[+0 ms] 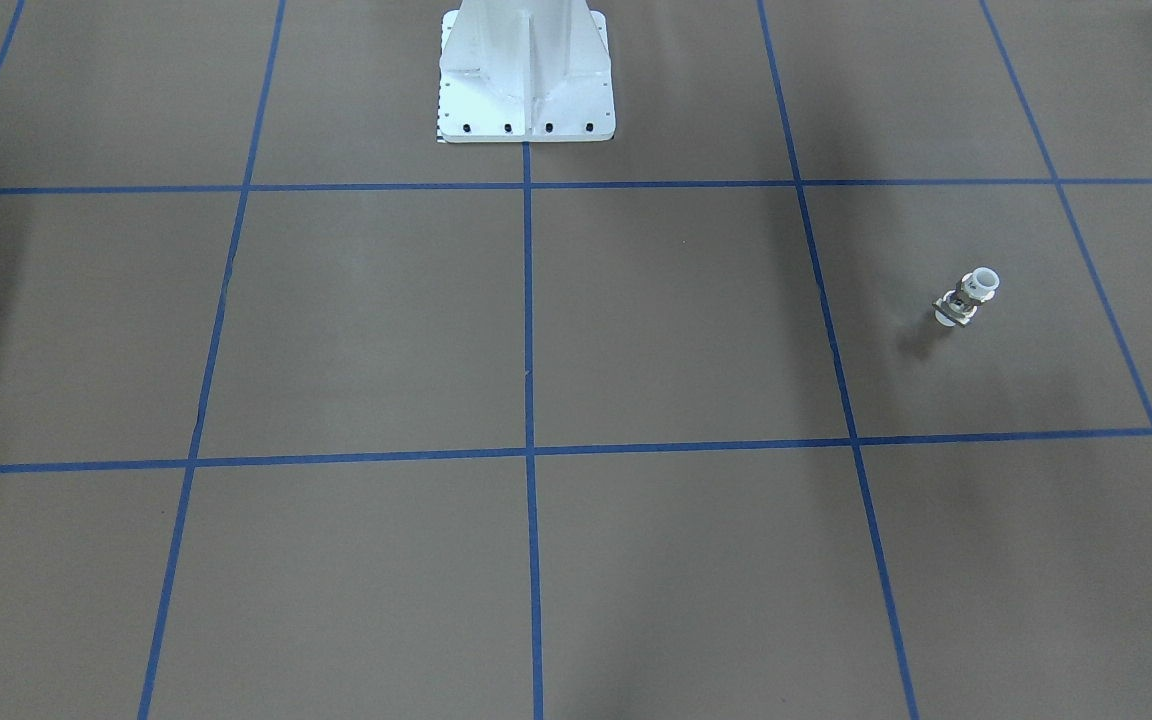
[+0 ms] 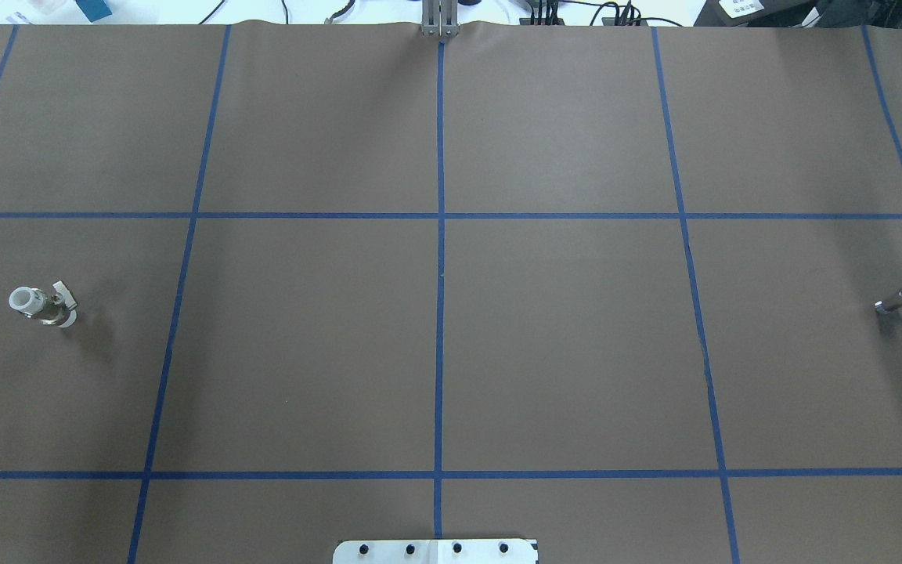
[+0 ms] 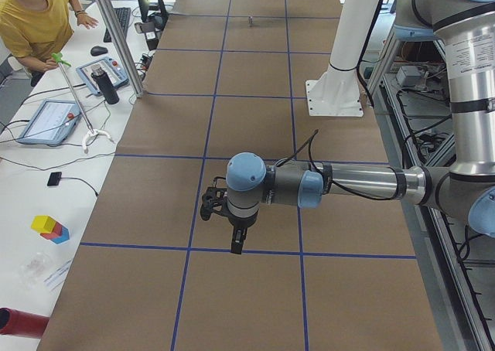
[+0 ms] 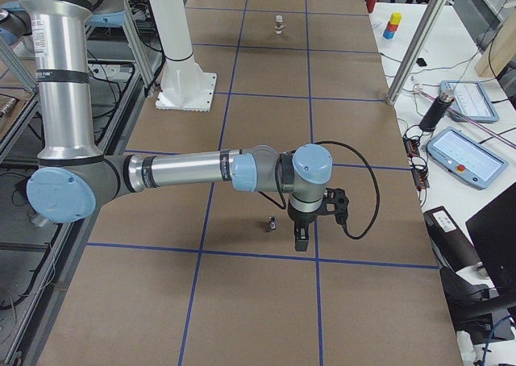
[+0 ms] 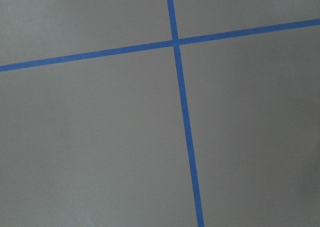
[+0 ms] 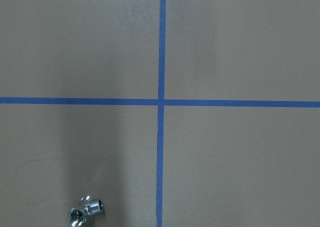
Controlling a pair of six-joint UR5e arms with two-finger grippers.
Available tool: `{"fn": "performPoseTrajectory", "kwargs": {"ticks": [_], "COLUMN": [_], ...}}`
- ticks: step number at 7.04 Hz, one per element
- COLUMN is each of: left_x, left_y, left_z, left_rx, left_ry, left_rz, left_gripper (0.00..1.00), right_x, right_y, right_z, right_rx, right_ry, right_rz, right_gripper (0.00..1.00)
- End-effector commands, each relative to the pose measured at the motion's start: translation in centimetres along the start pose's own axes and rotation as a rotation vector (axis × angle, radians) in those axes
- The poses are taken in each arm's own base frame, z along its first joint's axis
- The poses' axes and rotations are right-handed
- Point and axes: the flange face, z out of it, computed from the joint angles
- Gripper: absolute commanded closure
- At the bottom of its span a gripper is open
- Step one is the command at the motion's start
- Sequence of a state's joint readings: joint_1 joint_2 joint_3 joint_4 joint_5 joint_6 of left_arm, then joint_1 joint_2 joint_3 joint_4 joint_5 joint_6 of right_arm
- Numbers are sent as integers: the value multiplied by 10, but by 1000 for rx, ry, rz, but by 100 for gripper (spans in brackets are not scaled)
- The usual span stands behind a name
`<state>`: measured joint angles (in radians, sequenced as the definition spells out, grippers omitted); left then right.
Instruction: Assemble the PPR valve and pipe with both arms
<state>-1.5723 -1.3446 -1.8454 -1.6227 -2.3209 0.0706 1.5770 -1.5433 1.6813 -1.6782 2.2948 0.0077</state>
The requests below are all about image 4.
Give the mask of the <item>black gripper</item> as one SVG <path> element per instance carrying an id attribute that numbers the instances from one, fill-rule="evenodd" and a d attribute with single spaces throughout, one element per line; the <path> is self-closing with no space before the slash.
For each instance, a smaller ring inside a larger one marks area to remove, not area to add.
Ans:
<path id="1" fill-rule="evenodd" d="M 317 212 L 301 212 L 288 204 L 287 213 L 294 222 L 294 250 L 296 252 L 306 252 L 309 247 L 309 225 L 318 217 Z"/>

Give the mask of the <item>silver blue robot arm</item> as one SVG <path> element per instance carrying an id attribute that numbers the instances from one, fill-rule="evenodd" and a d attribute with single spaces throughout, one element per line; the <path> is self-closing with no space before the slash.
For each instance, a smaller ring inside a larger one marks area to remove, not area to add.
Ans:
<path id="1" fill-rule="evenodd" d="M 1 5 L 1 37 L 27 37 L 39 60 L 85 60 L 85 25 L 124 19 L 123 0 L 15 0 Z"/>
<path id="2" fill-rule="evenodd" d="M 304 252 L 309 226 L 328 214 L 332 158 L 307 144 L 278 153 L 268 146 L 177 156 L 106 156 L 94 142 L 85 25 L 123 15 L 126 0 L 19 0 L 31 20 L 35 78 L 45 145 L 27 183 L 31 206 L 55 223 L 88 218 L 108 202 L 166 185 L 229 181 L 239 191 L 287 194 L 294 246 Z"/>

